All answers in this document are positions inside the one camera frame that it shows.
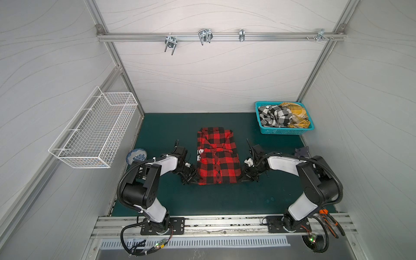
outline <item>orange and black pliers handle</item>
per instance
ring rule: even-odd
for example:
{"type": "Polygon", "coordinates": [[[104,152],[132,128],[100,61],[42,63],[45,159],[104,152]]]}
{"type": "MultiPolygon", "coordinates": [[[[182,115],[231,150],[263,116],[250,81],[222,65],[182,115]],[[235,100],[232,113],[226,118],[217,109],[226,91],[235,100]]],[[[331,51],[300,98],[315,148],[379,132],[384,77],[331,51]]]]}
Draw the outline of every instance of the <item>orange and black pliers handle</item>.
{"type": "Polygon", "coordinates": [[[332,235],[333,235],[335,238],[338,238],[337,233],[335,233],[335,231],[332,229],[331,224],[330,224],[330,223],[328,222],[328,220],[327,220],[328,210],[326,210],[326,209],[321,209],[321,210],[319,211],[319,214],[321,215],[322,219],[324,220],[325,224],[327,225],[328,230],[332,233],[332,235]]]}
{"type": "Polygon", "coordinates": [[[330,232],[332,233],[332,235],[335,238],[338,238],[337,233],[335,233],[335,231],[332,229],[331,224],[328,222],[327,217],[332,221],[332,223],[335,224],[335,226],[338,228],[339,232],[341,233],[342,236],[345,236],[345,232],[344,229],[342,228],[342,226],[335,220],[334,217],[332,217],[329,213],[328,210],[323,209],[319,211],[319,214],[321,215],[321,217],[323,218],[325,224],[327,225],[328,229],[330,230],[330,232]]]}

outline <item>wavy line pattern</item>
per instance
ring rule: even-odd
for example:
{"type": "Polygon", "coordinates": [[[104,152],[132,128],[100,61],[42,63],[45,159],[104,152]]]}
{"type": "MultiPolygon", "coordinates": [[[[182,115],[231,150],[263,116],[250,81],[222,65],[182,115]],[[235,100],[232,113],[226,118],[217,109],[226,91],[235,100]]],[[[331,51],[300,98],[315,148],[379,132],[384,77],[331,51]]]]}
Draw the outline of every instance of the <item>wavy line pattern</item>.
{"type": "MultiPolygon", "coordinates": [[[[114,68],[83,0],[0,4],[0,219],[48,156],[48,148],[114,68]]],[[[126,91],[121,78],[113,91],[126,91]]],[[[80,259],[104,215],[139,119],[111,169],[62,164],[0,259],[80,259]],[[29,239],[27,250],[19,250],[29,239]]]]}
{"type": "Polygon", "coordinates": [[[331,31],[347,0],[96,0],[110,32],[331,31]]]}
{"type": "Polygon", "coordinates": [[[369,259],[414,258],[415,21],[414,1],[362,0],[304,100],[369,259]]]}
{"type": "Polygon", "coordinates": [[[293,101],[323,47],[314,42],[192,42],[171,56],[163,52],[163,43],[116,46],[145,111],[158,113],[253,112],[259,100],[293,101]]]}

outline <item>mounting plate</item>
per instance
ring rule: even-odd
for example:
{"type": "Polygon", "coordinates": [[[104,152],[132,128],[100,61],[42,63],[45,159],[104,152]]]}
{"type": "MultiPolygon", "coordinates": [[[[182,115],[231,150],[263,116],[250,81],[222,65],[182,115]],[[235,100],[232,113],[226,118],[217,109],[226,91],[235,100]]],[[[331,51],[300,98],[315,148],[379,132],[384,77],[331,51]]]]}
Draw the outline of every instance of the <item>mounting plate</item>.
{"type": "MultiPolygon", "coordinates": [[[[283,224],[280,222],[282,216],[266,216],[267,231],[268,233],[287,233],[287,230],[283,228],[283,224]]],[[[293,233],[305,233],[306,230],[300,225],[303,225],[307,229],[311,230],[309,222],[307,220],[299,224],[299,228],[293,233]]]]}
{"type": "MultiPolygon", "coordinates": [[[[173,226],[174,235],[183,235],[185,230],[185,218],[170,218],[169,225],[173,226]]],[[[172,232],[171,228],[164,234],[158,234],[150,229],[149,223],[143,224],[140,230],[140,235],[170,235],[172,232]]]]}

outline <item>dark green table surface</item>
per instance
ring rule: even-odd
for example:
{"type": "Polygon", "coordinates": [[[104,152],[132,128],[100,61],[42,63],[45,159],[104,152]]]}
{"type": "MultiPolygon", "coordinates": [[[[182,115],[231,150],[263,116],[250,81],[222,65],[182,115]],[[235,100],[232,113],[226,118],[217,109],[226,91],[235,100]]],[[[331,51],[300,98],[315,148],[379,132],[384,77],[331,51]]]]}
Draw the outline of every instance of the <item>dark green table surface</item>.
{"type": "MultiPolygon", "coordinates": [[[[299,136],[261,134],[255,113],[149,114],[145,115],[135,148],[144,148],[147,157],[173,150],[175,140],[188,150],[187,160],[196,164],[196,136],[202,127],[224,127],[234,132],[240,163],[250,156],[246,139],[271,151],[294,154],[303,147],[299,136]]],[[[260,182],[237,184],[182,185],[179,176],[166,173],[160,179],[157,198],[171,215],[223,215],[283,213],[302,194],[299,177],[269,171],[260,182]]],[[[334,207],[327,209],[333,213],[334,207]]],[[[138,213],[118,201],[112,216],[138,213]]]]}

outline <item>clothing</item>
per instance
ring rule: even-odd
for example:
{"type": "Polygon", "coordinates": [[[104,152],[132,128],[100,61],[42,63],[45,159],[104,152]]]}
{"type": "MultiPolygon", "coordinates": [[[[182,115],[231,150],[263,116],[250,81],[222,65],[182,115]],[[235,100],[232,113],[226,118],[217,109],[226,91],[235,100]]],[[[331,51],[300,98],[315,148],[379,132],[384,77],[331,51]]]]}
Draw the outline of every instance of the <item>clothing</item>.
{"type": "Polygon", "coordinates": [[[202,128],[198,132],[199,185],[237,183],[241,169],[233,136],[233,131],[223,127],[202,128]]]}
{"type": "Polygon", "coordinates": [[[306,110],[304,107],[294,104],[284,102],[279,105],[282,108],[288,108],[292,111],[292,121],[288,125],[291,128],[309,128],[311,122],[309,121],[308,114],[306,114],[306,110]]]}
{"type": "Polygon", "coordinates": [[[287,107],[258,107],[260,123],[264,127],[287,127],[292,121],[292,112],[287,107]]]}

